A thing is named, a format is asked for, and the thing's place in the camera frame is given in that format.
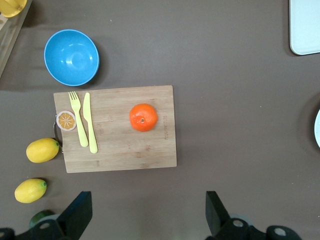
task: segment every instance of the yellow object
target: yellow object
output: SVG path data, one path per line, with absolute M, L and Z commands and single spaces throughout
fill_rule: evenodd
M 70 111 L 61 111 L 56 116 L 56 124 L 61 130 L 71 131 L 77 125 L 76 117 Z
M 29 144 L 26 156 L 36 164 L 53 159 L 59 152 L 60 145 L 53 138 L 42 138 Z
M 38 178 L 23 181 L 14 191 L 15 199 L 23 204 L 32 203 L 41 198 L 47 190 L 47 183 Z
M 69 92 L 69 99 L 70 99 L 72 110 L 74 111 L 74 115 L 75 115 L 80 145 L 82 147 L 87 147 L 89 145 L 89 142 L 87 139 L 84 126 L 82 125 L 81 117 L 80 117 L 80 109 L 81 109 L 80 99 L 75 91 Z
M 19 14 L 26 6 L 27 0 L 0 0 L 0 12 L 6 18 Z
M 88 122 L 90 152 L 93 153 L 93 154 L 96 154 L 98 152 L 98 146 L 97 146 L 97 141 L 96 141 L 96 137 L 95 137 L 94 126 L 92 124 L 91 106 L 90 106 L 90 93 L 89 92 L 87 92 L 84 95 L 83 117 Z

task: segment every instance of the orange slice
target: orange slice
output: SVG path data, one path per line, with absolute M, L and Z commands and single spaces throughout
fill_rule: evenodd
M 61 130 L 64 131 L 71 131 L 75 129 L 77 123 L 76 123 L 76 117 L 75 115 L 70 111 L 61 111 L 56 116 L 56 124 Z

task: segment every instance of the white tray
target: white tray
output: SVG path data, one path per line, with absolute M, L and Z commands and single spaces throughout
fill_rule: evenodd
M 290 47 L 297 55 L 320 53 L 320 0 L 290 0 Z

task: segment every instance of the orange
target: orange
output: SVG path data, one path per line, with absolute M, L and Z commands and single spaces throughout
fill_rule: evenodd
M 157 111 L 148 103 L 135 105 L 129 114 L 131 126 L 140 132 L 147 132 L 154 128 L 158 121 Z
M 56 116 L 56 124 L 64 131 L 71 131 L 75 129 L 77 125 L 76 117 L 70 111 L 61 111 Z

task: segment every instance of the brown table surface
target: brown table surface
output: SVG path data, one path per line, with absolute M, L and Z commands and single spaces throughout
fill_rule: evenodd
M 100 54 L 88 84 L 55 81 L 44 63 L 49 37 L 86 33 Z M 320 236 L 320 54 L 290 50 L 289 1 L 33 0 L 0 78 L 0 226 L 61 213 L 91 191 L 81 239 L 204 240 L 206 191 L 229 213 Z M 35 164 L 34 140 L 54 137 L 54 93 L 173 85 L 177 167 L 67 173 L 63 154 Z M 22 204 L 14 191 L 45 178 L 46 194 Z

